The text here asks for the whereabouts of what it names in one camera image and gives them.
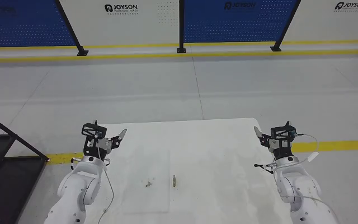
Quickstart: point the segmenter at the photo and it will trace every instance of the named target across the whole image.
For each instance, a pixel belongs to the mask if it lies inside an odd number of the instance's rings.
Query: blue panel
[[[0,46],[75,45],[54,0],[0,0]]]
[[[186,0],[184,42],[276,41],[296,0]]]

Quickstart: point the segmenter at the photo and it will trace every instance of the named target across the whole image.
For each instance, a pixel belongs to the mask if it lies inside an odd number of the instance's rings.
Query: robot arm
[[[303,168],[302,163],[291,152],[291,143],[297,134],[296,129],[287,122],[283,127],[271,128],[271,136],[261,133],[254,127],[261,145],[274,154],[274,162],[255,167],[274,168],[277,191],[283,202],[291,205],[293,224],[338,224],[334,211],[320,198],[321,188],[317,181]]]
[[[84,223],[86,207],[95,201],[101,186],[101,174],[105,163],[104,159],[112,149],[118,148],[123,140],[126,129],[118,136],[105,138],[107,129],[87,123],[82,128],[86,136],[82,159],[76,167],[71,166],[72,172],[65,176],[60,183],[57,195],[60,200],[51,208],[45,224],[73,224]]]

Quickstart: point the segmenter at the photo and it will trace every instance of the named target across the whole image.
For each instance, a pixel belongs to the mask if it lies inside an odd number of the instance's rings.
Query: black metal rack
[[[74,41],[74,43],[75,43],[75,45],[76,45],[76,47],[77,47],[77,49],[78,49],[78,54],[77,54],[77,56],[87,56],[88,50],[85,50],[85,49],[83,48],[83,46],[81,46],[81,44],[79,43],[79,41],[78,41],[78,39],[77,39],[77,37],[76,37],[76,34],[75,34],[74,31],[73,31],[73,28],[72,28],[72,26],[71,26],[71,23],[69,22],[66,13],[65,13],[65,11],[63,10],[63,7],[62,7],[62,5],[61,5],[61,3],[60,3],[60,0],[55,0],[55,3],[56,3],[56,6],[57,6],[58,11],[59,11],[60,14],[61,14],[61,17],[63,18],[63,20],[64,20],[64,22],[65,22],[65,24],[66,24],[66,26],[67,26],[67,28],[68,28],[68,31],[70,32],[70,34],[71,34],[71,36],[72,36],[72,38],[73,38],[73,41]]]
[[[298,8],[298,6],[300,5],[300,3],[301,3],[301,0],[297,0],[297,1],[296,1],[296,4],[295,4],[294,8],[292,9],[292,12],[291,12],[291,14],[290,14],[290,17],[289,17],[289,19],[288,19],[288,21],[287,21],[287,23],[286,23],[286,25],[285,25],[285,28],[284,28],[284,30],[283,30],[283,32],[282,32],[282,34],[281,34],[279,40],[276,41],[276,43],[275,43],[274,46],[271,46],[271,47],[270,47],[273,52],[280,52],[280,51],[281,51],[281,49],[280,49],[281,43],[282,43],[282,41],[283,41],[283,39],[284,39],[284,37],[285,37],[285,35],[286,35],[286,32],[287,32],[288,28],[290,27],[290,24],[291,24],[291,22],[292,22],[292,19],[293,19],[293,17],[295,16],[296,11],[297,11],[297,8]]]
[[[50,159],[0,123],[0,223],[16,223]],[[39,156],[5,157],[15,141]]]

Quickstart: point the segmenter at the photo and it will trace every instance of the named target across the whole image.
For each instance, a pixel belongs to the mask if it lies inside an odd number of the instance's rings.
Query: white cable
[[[314,138],[314,140],[315,140],[315,142],[316,142],[316,147],[315,147],[314,152],[317,152],[317,151],[318,151],[318,146],[319,146],[318,140],[317,140],[315,137],[313,137],[313,136],[311,136],[311,135],[309,135],[309,134],[303,134],[303,135],[304,135],[304,136],[310,136],[310,137]],[[298,162],[298,163],[295,163],[295,164],[292,164],[292,165],[287,165],[287,166],[282,166],[282,167],[276,168],[276,169],[274,170],[274,179],[275,179],[276,186],[277,186],[277,180],[276,180],[276,177],[275,177],[275,172],[277,173],[277,171],[276,171],[277,169],[285,168],[285,167],[289,167],[289,166],[295,166],[295,165],[301,164],[301,163],[303,163],[303,162],[305,162],[305,161],[307,161],[307,160],[308,160],[308,157],[307,157],[306,159],[302,160],[301,162]],[[301,196],[301,195],[281,196],[281,197],[282,197],[282,198],[289,198],[289,197],[293,197],[293,198],[294,198],[294,197],[299,197],[299,198],[309,198],[309,199],[312,199],[312,200],[317,200],[317,201],[319,201],[319,202],[325,204],[325,205],[333,212],[333,214],[334,214],[334,216],[335,216],[335,218],[336,218],[338,224],[340,224],[340,221],[338,220],[338,217],[337,217],[335,211],[332,209],[332,207],[329,206],[329,204],[327,204],[326,202],[324,202],[324,201],[322,201],[322,200],[320,200],[320,199],[318,199],[318,198],[313,198],[313,197],[309,197],[309,196]]]
[[[319,146],[318,140],[317,140],[315,137],[313,137],[313,136],[310,136],[310,137],[314,138],[314,140],[315,140],[315,150],[314,150],[314,152],[317,152],[317,151],[318,151],[318,146]],[[281,168],[286,168],[286,167],[290,167],[290,166],[295,166],[295,165],[298,165],[298,164],[302,164],[303,162],[306,162],[307,160],[308,160],[308,157],[305,158],[304,160],[300,161],[300,162],[295,163],[295,164],[291,164],[291,165],[287,165],[287,166],[284,165],[284,166],[277,167],[277,168],[274,170],[274,172],[275,172],[277,169],[281,169]]]
[[[100,160],[102,160],[102,159],[101,159],[101,154],[100,154],[100,149],[97,148],[97,150],[98,150],[98,156],[99,156]],[[112,199],[111,199],[111,202],[110,202],[110,204],[108,205],[108,207],[103,210],[103,213],[102,213],[100,219],[98,220],[98,224],[100,224],[102,217],[108,212],[108,209],[110,208],[110,206],[112,205],[112,202],[113,202],[113,200],[114,200],[114,191],[113,191],[113,187],[112,187],[110,178],[109,178],[108,175],[107,175],[107,168],[106,168],[105,162],[103,162],[103,170],[104,170],[104,172],[105,172],[105,174],[106,174],[106,176],[107,176],[108,183],[110,184],[110,187],[111,187],[111,190],[112,190]]]

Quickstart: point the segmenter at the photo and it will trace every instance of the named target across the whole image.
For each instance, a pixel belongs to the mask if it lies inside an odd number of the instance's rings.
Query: joyson logo
[[[358,12],[358,2],[338,2],[335,12]]]
[[[138,15],[137,4],[106,4],[108,15]]]
[[[224,10],[248,11],[256,7],[256,2],[225,2]]]

